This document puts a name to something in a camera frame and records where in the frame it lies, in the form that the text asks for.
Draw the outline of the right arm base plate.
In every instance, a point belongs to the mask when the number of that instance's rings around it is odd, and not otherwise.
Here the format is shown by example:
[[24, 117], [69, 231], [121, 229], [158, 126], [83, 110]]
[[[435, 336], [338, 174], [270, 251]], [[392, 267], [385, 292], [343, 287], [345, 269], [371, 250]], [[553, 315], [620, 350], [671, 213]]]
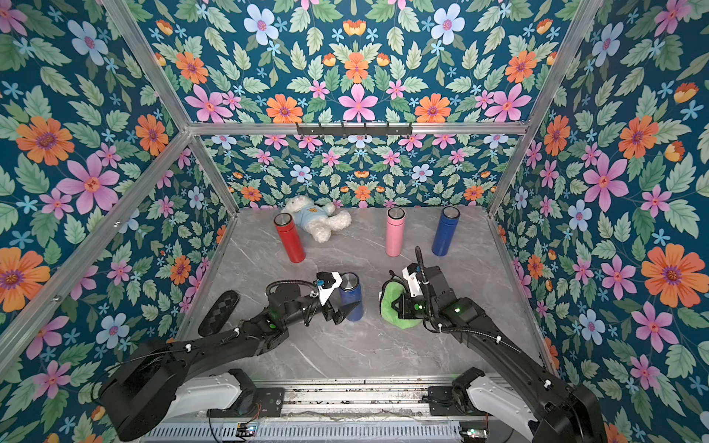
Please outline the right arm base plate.
[[451, 386], [429, 386], [422, 402], [429, 406], [432, 416], [470, 415], [466, 407], [457, 402]]

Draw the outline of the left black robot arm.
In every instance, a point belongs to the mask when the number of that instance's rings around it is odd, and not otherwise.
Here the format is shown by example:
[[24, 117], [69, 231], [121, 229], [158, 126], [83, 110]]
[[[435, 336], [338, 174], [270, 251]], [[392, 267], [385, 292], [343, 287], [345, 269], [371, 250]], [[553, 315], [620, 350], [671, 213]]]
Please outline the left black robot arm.
[[314, 282], [281, 280], [265, 289], [268, 304], [231, 330], [190, 341], [142, 343], [99, 391], [118, 438], [143, 437], [168, 417], [188, 380], [236, 360], [271, 352], [289, 337], [289, 326], [308, 326], [317, 314], [341, 324], [358, 301], [335, 308], [330, 296], [343, 284], [340, 273], [321, 271]]

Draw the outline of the green microfiber cloth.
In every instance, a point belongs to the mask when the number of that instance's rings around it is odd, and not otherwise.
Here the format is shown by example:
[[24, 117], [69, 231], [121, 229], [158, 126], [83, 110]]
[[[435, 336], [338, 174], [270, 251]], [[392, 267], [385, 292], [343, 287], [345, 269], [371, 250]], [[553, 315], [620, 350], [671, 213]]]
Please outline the green microfiber cloth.
[[395, 304], [403, 295], [406, 295], [407, 287], [396, 279], [384, 282], [380, 290], [379, 303], [381, 317], [393, 327], [399, 330], [408, 330], [419, 326], [422, 319], [400, 319]]

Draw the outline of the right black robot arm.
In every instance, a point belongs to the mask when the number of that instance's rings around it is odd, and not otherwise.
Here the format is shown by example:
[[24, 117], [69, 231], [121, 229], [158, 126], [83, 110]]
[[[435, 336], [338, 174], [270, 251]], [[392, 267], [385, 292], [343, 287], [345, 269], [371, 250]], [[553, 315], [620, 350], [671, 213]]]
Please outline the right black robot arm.
[[380, 290], [380, 315], [400, 329], [423, 325], [451, 336], [482, 356], [504, 381], [500, 386], [472, 367], [452, 382], [460, 411], [474, 409], [500, 419], [530, 442], [604, 442], [607, 432], [596, 395], [571, 385], [510, 340], [482, 306], [459, 297], [438, 266], [417, 260], [392, 273]]

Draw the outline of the red thermos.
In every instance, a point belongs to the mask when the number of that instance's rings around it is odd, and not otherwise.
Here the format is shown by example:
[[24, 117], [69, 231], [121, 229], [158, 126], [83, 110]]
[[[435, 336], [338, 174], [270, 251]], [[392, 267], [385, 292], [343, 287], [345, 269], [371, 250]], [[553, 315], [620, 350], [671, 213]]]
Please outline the red thermos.
[[289, 260], [292, 263], [304, 261], [306, 253], [297, 232], [297, 226], [295, 225], [293, 216], [287, 212], [279, 213], [274, 217], [273, 224], [280, 236]]

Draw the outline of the dark blue thermos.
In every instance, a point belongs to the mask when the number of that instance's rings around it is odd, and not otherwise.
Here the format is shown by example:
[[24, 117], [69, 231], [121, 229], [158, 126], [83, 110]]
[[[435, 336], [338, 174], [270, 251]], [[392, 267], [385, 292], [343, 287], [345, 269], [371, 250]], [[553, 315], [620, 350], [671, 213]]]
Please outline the dark blue thermos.
[[362, 287], [359, 277], [353, 272], [346, 272], [342, 274], [342, 284], [339, 288], [341, 304], [356, 306], [350, 311], [347, 319], [352, 322], [360, 321], [364, 315], [364, 308], [362, 305]]

